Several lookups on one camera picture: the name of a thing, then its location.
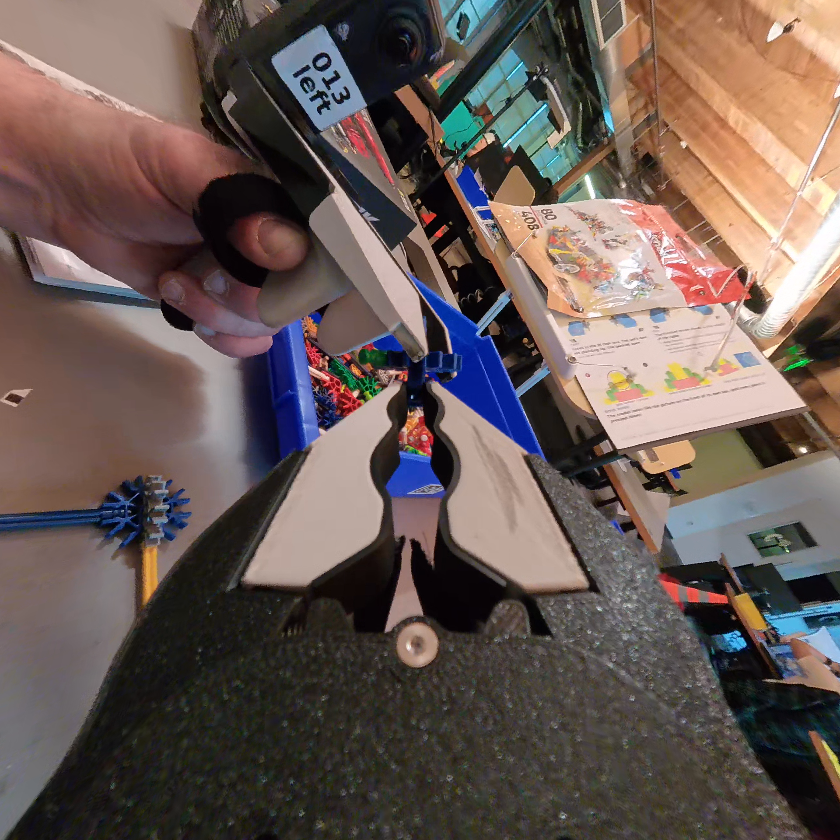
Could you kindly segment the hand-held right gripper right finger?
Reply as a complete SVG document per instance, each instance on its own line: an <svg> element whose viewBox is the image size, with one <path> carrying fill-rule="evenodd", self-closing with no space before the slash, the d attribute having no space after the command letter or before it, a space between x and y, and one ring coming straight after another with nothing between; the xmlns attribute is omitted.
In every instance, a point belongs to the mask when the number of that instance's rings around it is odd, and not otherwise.
<svg viewBox="0 0 840 840"><path fill-rule="evenodd" d="M524 448L443 386L426 385L440 502L434 572L454 597L585 592L590 582Z"/></svg>

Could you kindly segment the blue snowflake connector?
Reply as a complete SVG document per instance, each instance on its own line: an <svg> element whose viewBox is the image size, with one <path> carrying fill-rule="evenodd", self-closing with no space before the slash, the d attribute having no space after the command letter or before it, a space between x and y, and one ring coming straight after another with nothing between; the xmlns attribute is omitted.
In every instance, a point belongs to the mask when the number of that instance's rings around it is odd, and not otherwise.
<svg viewBox="0 0 840 840"><path fill-rule="evenodd" d="M191 500L181 488L171 491L171 481L166 483L166 496L164 498L165 519L162 525L163 539L173 542L178 534L187 527L192 512L188 509Z"/></svg>
<svg viewBox="0 0 840 840"><path fill-rule="evenodd" d="M463 369L463 357L458 353L435 351L421 360L412 361L404 351L386 351L385 368L406 372L406 399L409 406L422 406L428 375L436 375L448 382Z"/></svg>
<svg viewBox="0 0 840 840"><path fill-rule="evenodd" d="M116 540L119 549L138 542L144 535L145 478L126 479L105 497L96 520L106 540Z"/></svg>

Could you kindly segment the blue parts bin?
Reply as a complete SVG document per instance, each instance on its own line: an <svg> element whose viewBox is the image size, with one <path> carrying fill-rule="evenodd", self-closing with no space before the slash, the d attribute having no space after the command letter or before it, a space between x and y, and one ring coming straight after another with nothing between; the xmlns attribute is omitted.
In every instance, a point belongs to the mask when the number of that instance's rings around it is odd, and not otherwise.
<svg viewBox="0 0 840 840"><path fill-rule="evenodd" d="M479 336L476 325L457 308L423 283L419 286L429 306L446 326L454 352L463 357L462 371L445 383L444 388L526 452L543 455L491 338ZM320 436L304 345L301 325L293 324L278 332L267 353L267 376L281 459L306 448ZM400 460L387 485L392 498L444 495L429 457L401 454Z"/></svg>

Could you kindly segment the person's left hand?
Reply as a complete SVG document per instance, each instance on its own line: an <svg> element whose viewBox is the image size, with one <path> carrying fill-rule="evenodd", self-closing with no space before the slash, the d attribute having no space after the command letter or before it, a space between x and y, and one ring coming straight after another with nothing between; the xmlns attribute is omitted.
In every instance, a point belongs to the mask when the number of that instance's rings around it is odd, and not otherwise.
<svg viewBox="0 0 840 840"><path fill-rule="evenodd" d="M205 252L193 222L211 181L254 167L236 150L64 89L1 58L2 227L67 249L194 323L230 358L267 352L258 289Z"/></svg>

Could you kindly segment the black pole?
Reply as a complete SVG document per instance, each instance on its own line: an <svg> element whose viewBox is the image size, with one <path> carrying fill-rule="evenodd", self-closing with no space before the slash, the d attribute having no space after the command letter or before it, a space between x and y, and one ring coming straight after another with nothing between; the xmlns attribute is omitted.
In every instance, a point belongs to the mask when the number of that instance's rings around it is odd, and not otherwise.
<svg viewBox="0 0 840 840"><path fill-rule="evenodd" d="M502 57L546 3L546 1L512 3L509 13L498 26L491 30L489 36L479 45L477 52L467 60L464 68L458 72L444 92L439 94L439 102L434 107L434 115L441 123L473 91L489 68Z"/></svg>

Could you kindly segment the white document stand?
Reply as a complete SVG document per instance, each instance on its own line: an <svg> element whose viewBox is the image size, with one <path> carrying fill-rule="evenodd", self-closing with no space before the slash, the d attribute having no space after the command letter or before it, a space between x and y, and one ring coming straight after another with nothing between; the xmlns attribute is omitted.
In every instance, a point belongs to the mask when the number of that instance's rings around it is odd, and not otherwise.
<svg viewBox="0 0 840 840"><path fill-rule="evenodd" d="M549 377L560 389L568 404L584 414L592 415L592 406L576 380L574 355L563 342L571 338L568 332L570 320L548 307L530 268L505 242L497 243L490 262L505 290L478 321L477 333L481 334L511 303L518 310L542 356L542 367L518 388L517 394L522 395L536 382Z"/></svg>

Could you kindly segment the teal container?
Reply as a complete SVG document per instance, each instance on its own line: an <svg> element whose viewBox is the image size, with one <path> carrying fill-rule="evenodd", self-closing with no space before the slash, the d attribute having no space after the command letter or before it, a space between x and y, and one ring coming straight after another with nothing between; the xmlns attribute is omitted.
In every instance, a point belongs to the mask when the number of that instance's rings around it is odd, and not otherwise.
<svg viewBox="0 0 840 840"><path fill-rule="evenodd" d="M493 113L485 102L473 104L469 98L465 98L441 122L445 145L451 150L460 151L474 137L480 140L492 118Z"/></svg>

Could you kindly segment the pile of colourful construction pieces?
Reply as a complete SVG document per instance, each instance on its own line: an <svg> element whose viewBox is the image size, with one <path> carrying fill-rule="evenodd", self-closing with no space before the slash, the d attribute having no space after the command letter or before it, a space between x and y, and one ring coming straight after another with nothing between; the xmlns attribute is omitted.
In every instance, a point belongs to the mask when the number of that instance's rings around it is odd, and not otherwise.
<svg viewBox="0 0 840 840"><path fill-rule="evenodd" d="M301 320L318 429L325 434L341 420L373 400L387 386L405 383L406 372L362 365L358 350L330 355L319 339L319 322Z"/></svg>

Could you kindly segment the empty blue bin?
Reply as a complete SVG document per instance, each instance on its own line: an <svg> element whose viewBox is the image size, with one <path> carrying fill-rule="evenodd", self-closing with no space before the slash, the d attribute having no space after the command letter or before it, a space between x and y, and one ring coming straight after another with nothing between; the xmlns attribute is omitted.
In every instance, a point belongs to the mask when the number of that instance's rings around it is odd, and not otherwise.
<svg viewBox="0 0 840 840"><path fill-rule="evenodd" d="M474 209L476 215L482 220L491 220L490 199L477 180L474 170L468 165L465 165L456 176L456 182L458 188L464 194L467 203Z"/></svg>

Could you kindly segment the grey connector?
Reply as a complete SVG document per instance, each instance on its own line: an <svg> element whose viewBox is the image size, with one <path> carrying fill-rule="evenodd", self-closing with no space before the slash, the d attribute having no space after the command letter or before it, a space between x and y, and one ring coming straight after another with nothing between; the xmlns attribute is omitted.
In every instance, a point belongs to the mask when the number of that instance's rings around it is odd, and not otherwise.
<svg viewBox="0 0 840 840"><path fill-rule="evenodd" d="M156 549L165 536L164 526L169 520L169 497L162 476L147 476L143 480L142 546Z"/></svg>

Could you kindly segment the orange traffic cone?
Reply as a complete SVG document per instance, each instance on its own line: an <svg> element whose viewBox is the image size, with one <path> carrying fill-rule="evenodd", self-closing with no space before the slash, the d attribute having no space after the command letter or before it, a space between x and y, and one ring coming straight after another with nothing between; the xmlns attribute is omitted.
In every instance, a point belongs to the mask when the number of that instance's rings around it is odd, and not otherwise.
<svg viewBox="0 0 840 840"><path fill-rule="evenodd" d="M707 591L695 586L683 584L672 576L662 573L658 575L658 581L665 589L672 601L684 612L687 606L692 605L714 605L729 607L730 601L726 595Z"/></svg>

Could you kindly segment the printed instruction sheet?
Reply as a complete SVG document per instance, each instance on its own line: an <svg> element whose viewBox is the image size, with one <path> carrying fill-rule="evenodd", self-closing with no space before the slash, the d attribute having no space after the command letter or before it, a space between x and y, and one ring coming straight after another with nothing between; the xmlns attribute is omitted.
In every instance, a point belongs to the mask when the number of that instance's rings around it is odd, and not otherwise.
<svg viewBox="0 0 840 840"><path fill-rule="evenodd" d="M558 322L575 379L619 451L807 410L721 304Z"/></svg>

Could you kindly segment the long blue rod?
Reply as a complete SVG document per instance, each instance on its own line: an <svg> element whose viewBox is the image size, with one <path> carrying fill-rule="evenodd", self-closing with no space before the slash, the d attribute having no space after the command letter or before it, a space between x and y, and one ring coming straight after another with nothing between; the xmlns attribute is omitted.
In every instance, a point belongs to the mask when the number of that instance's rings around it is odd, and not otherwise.
<svg viewBox="0 0 840 840"><path fill-rule="evenodd" d="M60 529L70 527L99 527L107 512L101 509L40 511L1 515L1 532Z"/></svg>

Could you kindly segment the white instruction booklet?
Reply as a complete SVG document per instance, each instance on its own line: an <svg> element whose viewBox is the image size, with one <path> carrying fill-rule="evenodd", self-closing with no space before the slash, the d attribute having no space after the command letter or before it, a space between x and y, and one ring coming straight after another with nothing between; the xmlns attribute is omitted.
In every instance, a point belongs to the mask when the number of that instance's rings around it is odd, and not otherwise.
<svg viewBox="0 0 840 840"><path fill-rule="evenodd" d="M142 308L160 306L157 301L92 268L66 249L19 234L10 233L9 239L31 280L42 287L66 291L86 300Z"/></svg>

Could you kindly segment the white ventilation duct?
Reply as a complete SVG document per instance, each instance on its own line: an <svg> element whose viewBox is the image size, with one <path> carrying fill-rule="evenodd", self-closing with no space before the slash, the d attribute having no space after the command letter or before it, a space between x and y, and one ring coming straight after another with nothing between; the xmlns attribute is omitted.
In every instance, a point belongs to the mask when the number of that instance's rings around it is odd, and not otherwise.
<svg viewBox="0 0 840 840"><path fill-rule="evenodd" d="M830 206L810 244L784 278L766 311L747 327L756 339L777 335L792 313L811 295L830 268L839 249L839 195Z"/></svg>

